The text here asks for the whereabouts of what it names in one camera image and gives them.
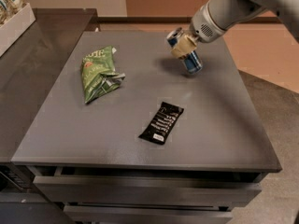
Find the white box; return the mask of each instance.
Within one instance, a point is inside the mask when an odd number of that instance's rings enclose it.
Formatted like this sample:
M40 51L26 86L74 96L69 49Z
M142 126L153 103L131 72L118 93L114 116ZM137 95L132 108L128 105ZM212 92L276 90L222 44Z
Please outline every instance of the white box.
M7 23L0 26L0 57L18 40L35 20L36 17L30 4L26 4L26 6L9 19Z

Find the black package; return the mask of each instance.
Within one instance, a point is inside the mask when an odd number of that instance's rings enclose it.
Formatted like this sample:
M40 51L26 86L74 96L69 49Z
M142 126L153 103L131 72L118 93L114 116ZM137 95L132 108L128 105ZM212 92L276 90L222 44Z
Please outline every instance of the black package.
M181 107L162 102L160 109L151 120L148 128L139 135L139 138L158 145L165 144L168 135L183 112L184 109Z

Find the floor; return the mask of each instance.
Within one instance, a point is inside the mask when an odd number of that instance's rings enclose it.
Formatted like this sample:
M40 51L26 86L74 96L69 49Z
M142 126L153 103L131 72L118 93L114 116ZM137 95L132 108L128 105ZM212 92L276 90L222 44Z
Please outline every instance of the floor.
M188 24L102 24L101 30L172 31ZM299 223L299 44L280 24L240 24L224 39L282 165L229 224Z

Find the green bag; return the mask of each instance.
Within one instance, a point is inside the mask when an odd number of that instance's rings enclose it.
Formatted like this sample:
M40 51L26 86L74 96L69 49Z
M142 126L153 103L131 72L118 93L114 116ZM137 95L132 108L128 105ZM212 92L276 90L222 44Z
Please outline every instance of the green bag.
M112 58L115 51L108 46L83 58L81 73L85 104L116 90L124 80L125 74L115 72Z

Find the blue can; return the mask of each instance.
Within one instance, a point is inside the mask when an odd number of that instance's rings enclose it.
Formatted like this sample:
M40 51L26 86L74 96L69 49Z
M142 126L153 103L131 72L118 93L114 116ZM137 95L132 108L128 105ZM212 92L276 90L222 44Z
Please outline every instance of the blue can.
M181 27L177 28L177 30L171 32L167 36L167 41L169 45L173 48L177 42L185 35L183 29ZM203 63L198 57L196 51L192 51L182 58L182 61L189 72L189 74L195 74L203 68Z

